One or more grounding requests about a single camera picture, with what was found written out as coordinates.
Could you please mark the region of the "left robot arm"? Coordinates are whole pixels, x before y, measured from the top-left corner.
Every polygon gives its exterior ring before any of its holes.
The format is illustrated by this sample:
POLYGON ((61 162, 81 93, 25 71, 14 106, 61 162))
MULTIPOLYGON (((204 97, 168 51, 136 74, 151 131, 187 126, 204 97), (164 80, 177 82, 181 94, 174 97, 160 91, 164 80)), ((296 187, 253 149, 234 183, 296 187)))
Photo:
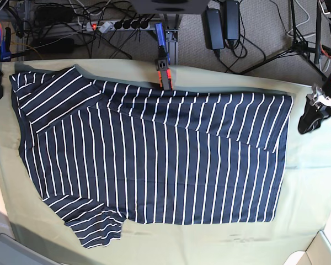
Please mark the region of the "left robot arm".
MULTIPOLYGON (((331 1, 317 2, 316 40, 314 63, 320 62, 322 56, 331 59, 331 50, 321 43, 321 21, 325 17, 329 24, 331 37, 331 1)), ((314 84, 312 93, 306 95, 304 113, 298 122, 298 132, 303 135, 318 129, 322 121, 331 117, 331 73, 325 78, 323 85, 314 84)))

